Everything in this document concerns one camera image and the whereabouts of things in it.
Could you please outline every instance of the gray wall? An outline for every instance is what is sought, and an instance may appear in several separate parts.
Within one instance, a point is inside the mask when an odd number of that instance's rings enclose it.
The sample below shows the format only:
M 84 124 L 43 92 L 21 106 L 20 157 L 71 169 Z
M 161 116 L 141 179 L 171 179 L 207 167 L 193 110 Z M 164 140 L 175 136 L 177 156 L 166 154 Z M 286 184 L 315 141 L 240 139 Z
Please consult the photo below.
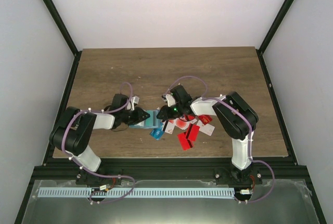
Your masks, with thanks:
M 53 0 L 82 48 L 259 47 L 284 0 Z
M 72 63 L 42 0 L 0 0 L 0 223 L 14 223 Z
M 295 0 L 264 56 L 297 158 L 333 223 L 333 0 Z

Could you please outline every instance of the purple cable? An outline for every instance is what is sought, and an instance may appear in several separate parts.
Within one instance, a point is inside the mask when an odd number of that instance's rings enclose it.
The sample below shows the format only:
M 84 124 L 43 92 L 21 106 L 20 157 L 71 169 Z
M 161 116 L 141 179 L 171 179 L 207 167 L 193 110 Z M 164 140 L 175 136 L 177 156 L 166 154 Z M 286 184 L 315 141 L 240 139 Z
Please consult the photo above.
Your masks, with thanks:
M 275 184 L 275 175 L 274 175 L 274 172 L 273 172 L 272 168 L 269 166 L 268 163 L 266 163 L 266 162 L 264 162 L 264 161 L 261 161 L 261 160 L 253 160 L 253 159 L 252 159 L 252 154 L 251 154 L 251 153 L 252 153 L 252 147 L 251 147 L 251 145 L 252 145 L 252 142 L 251 142 L 251 140 L 252 140 L 252 126 L 251 126 L 251 124 L 249 123 L 249 121 L 247 121 L 247 119 L 246 119 L 242 114 L 240 114 L 237 110 L 235 110 L 234 108 L 232 108 L 229 104 L 223 102 L 222 100 L 220 100 L 220 99 L 218 99 L 218 98 L 203 98 L 203 100 L 208 100 L 208 99 L 215 100 L 215 101 L 221 103 L 223 106 L 227 107 L 229 110 L 231 110 L 232 112 L 234 112 L 237 116 L 239 116 L 239 117 L 240 117 L 240 118 L 246 123 L 246 125 L 249 127 L 249 135 L 248 135 L 248 138 L 249 138 L 249 141 L 248 141 L 248 156 L 249 156 L 249 160 L 250 160 L 251 162 L 253 162 L 253 163 L 261 163 L 261 164 L 264 164 L 264 165 L 265 165 L 265 166 L 271 171 L 273 182 L 272 182 L 272 186 L 271 186 L 269 192 L 268 192 L 266 195 L 264 195 L 263 197 L 260 197 L 260 198 L 258 198 L 258 199 L 256 199 L 256 200 L 249 201 L 249 202 L 247 202 L 247 203 L 255 203 L 255 202 L 258 202 L 258 201 L 261 201 L 261 200 L 265 199 L 267 196 L 269 196 L 269 194 L 271 193 L 271 191 L 272 191 L 273 188 L 274 188 L 274 184 Z
M 178 83 L 178 81 L 184 79 L 184 78 L 195 78 L 196 80 L 200 80 L 203 85 L 205 86 L 206 90 L 204 91 L 204 93 L 201 95 L 202 97 L 206 95 L 207 91 L 208 91 L 208 86 L 207 84 L 205 83 L 205 81 L 203 81 L 202 79 L 198 78 L 198 77 L 195 77 L 195 76 L 183 76 L 183 77 L 180 77 L 178 78 L 175 82 L 173 82 L 172 85 L 170 85 L 170 87 L 167 89 L 167 91 L 163 94 L 164 96 L 170 91 L 170 89 Z
M 128 82 L 124 82 L 124 83 L 122 83 L 121 86 L 120 86 L 120 93 L 121 93 L 121 89 L 122 89 L 122 87 L 124 86 L 124 84 L 129 85 L 130 90 L 131 90 L 130 97 L 129 97 L 129 99 L 127 100 L 126 104 L 124 104 L 123 106 L 119 107 L 118 109 L 115 109 L 115 110 L 112 110 L 112 111 L 105 111 L 104 113 L 109 114 L 109 113 L 113 113 L 113 112 L 120 111 L 120 110 L 124 109 L 124 108 L 125 108 L 130 102 L 131 102 L 131 98 L 133 97 L 133 88 L 132 88 L 132 85 L 131 85 L 130 83 L 128 83 Z M 102 111 L 82 110 L 82 111 L 80 111 L 80 112 L 78 112 L 77 114 L 74 115 L 74 117 L 71 119 L 71 121 L 69 122 L 69 124 L 67 125 L 67 127 L 66 127 L 66 129 L 65 129 L 65 132 L 64 132 L 64 134 L 63 134 L 63 138 L 62 138 L 62 142 L 61 142 L 61 150 L 62 150 L 62 152 L 63 152 L 64 154 L 66 154 L 66 155 L 68 155 L 68 156 L 69 156 L 69 154 L 68 154 L 68 153 L 66 152 L 66 150 L 65 150 L 65 143 L 66 143 L 66 138 L 67 138 L 68 132 L 69 132 L 69 130 L 70 130 L 72 124 L 74 123 L 74 121 L 75 121 L 75 120 L 76 120 L 81 114 L 83 114 L 83 113 L 85 113 L 85 112 L 102 113 Z M 73 161 L 74 161 L 77 165 L 79 165 L 80 167 L 82 166 L 82 165 L 79 163 L 79 161 L 77 161 L 76 159 L 73 159 Z M 89 170 L 89 169 L 87 169 L 87 168 L 85 168 L 85 167 L 84 167 L 83 169 L 84 169 L 85 171 L 87 171 L 88 173 L 94 175 L 94 176 L 98 176 L 98 177 L 102 177 L 102 178 L 119 178 L 119 177 L 120 177 L 120 178 L 127 178 L 127 179 L 130 179 L 130 180 L 133 181 L 133 186 L 131 187 L 131 189 L 130 189 L 126 194 L 124 194 L 123 196 L 121 196 L 121 197 L 119 197 L 119 198 L 116 198 L 116 199 L 114 199 L 114 200 L 112 200 L 112 201 L 101 202 L 101 203 L 110 203 L 110 202 L 115 202 L 115 201 L 121 200 L 121 199 L 125 198 L 126 196 L 128 196 L 128 195 L 134 190 L 134 187 L 135 187 L 135 180 L 134 180 L 134 178 L 131 177 L 131 176 L 121 176 L 121 175 L 119 175 L 119 176 L 106 176 L 106 175 L 101 175 L 101 174 L 95 173 L 95 172 L 93 172 L 93 171 L 91 171 L 91 170 Z

